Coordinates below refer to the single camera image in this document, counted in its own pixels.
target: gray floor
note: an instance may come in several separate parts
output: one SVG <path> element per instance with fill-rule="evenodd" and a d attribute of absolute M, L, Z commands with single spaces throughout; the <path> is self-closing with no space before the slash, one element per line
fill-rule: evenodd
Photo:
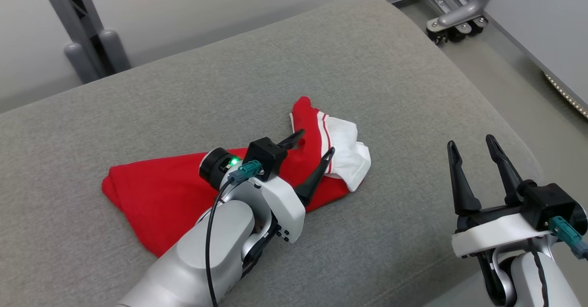
<path fill-rule="evenodd" d="M 423 29 L 427 20 L 437 16 L 425 0 L 395 5 Z M 543 167 L 543 183 L 557 183 L 588 208 L 584 181 L 588 172 L 588 120 L 561 98 L 542 71 L 493 26 L 440 48 L 531 148 Z M 588 262 L 577 260 L 565 244 L 557 244 L 554 254 L 580 303 L 588 306 Z M 445 306 L 493 306 L 481 274 L 427 305 Z"/>

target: folded red shirt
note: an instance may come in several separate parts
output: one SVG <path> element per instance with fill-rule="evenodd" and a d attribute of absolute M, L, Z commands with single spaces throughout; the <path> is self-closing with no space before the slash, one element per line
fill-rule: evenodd
<path fill-rule="evenodd" d="M 336 143 L 329 133 L 326 121 L 328 116 L 313 108 L 309 98 L 302 97 L 298 100 L 291 118 L 294 130 L 305 129 L 306 133 L 299 147 L 288 151 L 288 157 L 282 163 L 280 177 L 296 186 L 304 182 L 317 167 L 323 151 Z M 242 159 L 246 151 L 247 148 L 229 150 Z M 102 182 L 104 194 L 126 215 L 141 244 L 157 257 L 171 248 L 195 225 L 198 217 L 212 206 L 217 192 L 198 176 L 200 162 L 206 153 L 114 166 Z M 369 169 L 369 154 L 367 157 L 367 168 L 365 163 L 360 164 L 360 169 L 356 171 L 361 174 L 356 175 L 354 181 L 361 181 Z M 342 168 L 351 167 L 349 159 L 349 156 L 341 159 Z M 323 177 L 306 211 L 315 210 L 349 192 L 344 179 L 336 176 L 335 169 L 329 168 L 327 173 L 332 173 L 335 177 Z"/>

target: gray fabric tabletop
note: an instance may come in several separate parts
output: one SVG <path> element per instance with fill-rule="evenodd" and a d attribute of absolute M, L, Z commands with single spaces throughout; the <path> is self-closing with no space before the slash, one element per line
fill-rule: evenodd
<path fill-rule="evenodd" d="M 296 244 L 273 240 L 222 307 L 422 305 L 477 270 L 451 249 L 447 142 L 485 207 L 504 197 L 486 134 L 540 179 L 409 18 L 384 0 L 341 1 L 0 115 L 0 305 L 114 305 L 155 257 L 101 193 L 109 167 L 277 141 L 302 95 L 357 124 L 372 168 L 307 215 Z"/>

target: white wall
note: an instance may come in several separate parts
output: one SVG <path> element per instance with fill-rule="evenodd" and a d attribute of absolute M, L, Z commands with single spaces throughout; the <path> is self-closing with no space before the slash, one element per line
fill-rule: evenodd
<path fill-rule="evenodd" d="M 49 0 L 0 0 L 0 112 L 81 85 Z"/>
<path fill-rule="evenodd" d="M 133 66 L 213 43 L 334 0 L 92 0 Z"/>
<path fill-rule="evenodd" d="M 542 68 L 588 102 L 586 0 L 491 0 L 489 16 Z"/>

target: red stripe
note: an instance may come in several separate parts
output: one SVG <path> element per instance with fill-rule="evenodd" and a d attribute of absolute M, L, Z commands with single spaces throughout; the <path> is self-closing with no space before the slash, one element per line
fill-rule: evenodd
<path fill-rule="evenodd" d="M 329 136 L 329 131 L 327 130 L 327 114 L 323 115 L 323 128 L 325 129 L 325 135 L 327 135 L 327 142 L 329 143 L 329 147 L 327 148 L 327 151 L 330 150 L 330 136 Z M 331 171 L 331 165 L 333 163 L 333 159 L 331 159 L 331 162 L 329 162 L 329 174 Z"/>

